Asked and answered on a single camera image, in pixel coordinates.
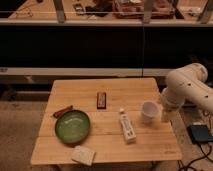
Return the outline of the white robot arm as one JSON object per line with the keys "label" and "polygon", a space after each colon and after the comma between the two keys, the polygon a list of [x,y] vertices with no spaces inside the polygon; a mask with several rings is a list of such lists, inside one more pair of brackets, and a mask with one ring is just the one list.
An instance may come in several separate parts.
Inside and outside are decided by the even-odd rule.
{"label": "white robot arm", "polygon": [[213,114],[213,88],[205,84],[207,69],[200,63],[192,63],[171,70],[166,78],[166,87],[160,95],[162,122],[169,122],[183,106],[186,100],[199,109]]}

